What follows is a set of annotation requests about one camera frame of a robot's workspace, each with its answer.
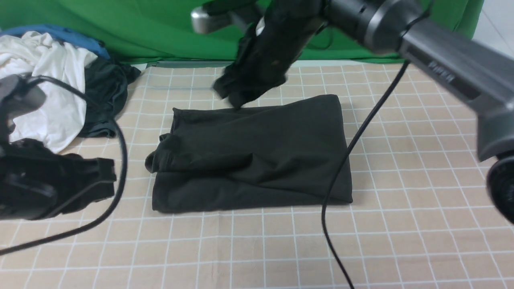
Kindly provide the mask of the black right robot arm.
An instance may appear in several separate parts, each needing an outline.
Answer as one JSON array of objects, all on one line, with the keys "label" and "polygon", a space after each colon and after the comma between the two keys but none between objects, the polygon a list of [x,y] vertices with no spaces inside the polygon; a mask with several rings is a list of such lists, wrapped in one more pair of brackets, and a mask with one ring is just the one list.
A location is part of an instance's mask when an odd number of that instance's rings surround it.
[{"label": "black right robot arm", "polygon": [[240,108],[285,82],[285,73],[323,24],[375,54],[396,53],[477,115],[477,157],[496,157],[486,187],[513,221],[513,60],[439,26],[418,0],[213,0],[196,10],[195,28],[245,27],[235,61],[214,90]]}]

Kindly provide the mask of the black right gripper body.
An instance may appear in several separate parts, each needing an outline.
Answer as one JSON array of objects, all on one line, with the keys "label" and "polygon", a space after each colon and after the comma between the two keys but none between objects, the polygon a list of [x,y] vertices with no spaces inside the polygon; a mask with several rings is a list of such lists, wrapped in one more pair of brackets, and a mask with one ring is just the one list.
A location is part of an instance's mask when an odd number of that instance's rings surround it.
[{"label": "black right gripper body", "polygon": [[263,16],[264,27],[248,28],[237,58],[224,75],[265,86],[265,92],[285,83],[286,73],[324,23],[323,0],[273,0]]}]

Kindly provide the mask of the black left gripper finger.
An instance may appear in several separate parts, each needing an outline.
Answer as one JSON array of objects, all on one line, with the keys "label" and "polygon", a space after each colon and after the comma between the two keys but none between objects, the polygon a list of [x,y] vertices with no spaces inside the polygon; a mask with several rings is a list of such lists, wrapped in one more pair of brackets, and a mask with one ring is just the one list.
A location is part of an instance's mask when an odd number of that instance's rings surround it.
[{"label": "black left gripper finger", "polygon": [[112,159],[80,159],[73,162],[76,171],[72,209],[84,209],[94,202],[114,196],[117,175]]}]

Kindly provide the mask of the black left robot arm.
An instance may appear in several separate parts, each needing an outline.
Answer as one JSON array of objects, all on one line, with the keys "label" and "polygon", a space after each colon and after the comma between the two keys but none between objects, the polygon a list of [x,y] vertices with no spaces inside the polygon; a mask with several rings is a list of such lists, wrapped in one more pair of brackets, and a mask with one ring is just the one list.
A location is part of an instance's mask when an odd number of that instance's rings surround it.
[{"label": "black left robot arm", "polygon": [[45,101],[33,77],[1,80],[1,220],[53,218],[114,196],[112,159],[58,155],[31,138],[11,141],[14,119],[37,111]]}]

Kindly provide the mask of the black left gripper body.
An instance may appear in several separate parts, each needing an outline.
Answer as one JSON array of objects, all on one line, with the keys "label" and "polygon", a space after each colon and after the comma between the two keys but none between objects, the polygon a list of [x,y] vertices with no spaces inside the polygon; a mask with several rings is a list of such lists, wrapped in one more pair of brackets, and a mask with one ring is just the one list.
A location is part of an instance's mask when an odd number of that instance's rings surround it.
[{"label": "black left gripper body", "polygon": [[79,212],[81,201],[68,188],[71,174],[65,165],[81,159],[76,153],[59,155],[40,141],[1,139],[1,220],[37,221]]}]

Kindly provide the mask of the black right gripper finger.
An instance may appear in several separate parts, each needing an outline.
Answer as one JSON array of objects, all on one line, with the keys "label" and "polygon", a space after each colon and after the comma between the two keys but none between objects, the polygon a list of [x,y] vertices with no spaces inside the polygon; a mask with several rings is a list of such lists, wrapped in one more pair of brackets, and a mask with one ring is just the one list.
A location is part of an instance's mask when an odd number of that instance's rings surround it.
[{"label": "black right gripper finger", "polygon": [[264,85],[246,83],[237,77],[227,75],[219,77],[213,83],[212,88],[221,99],[228,101],[230,106],[235,109],[242,108],[265,93]]}]

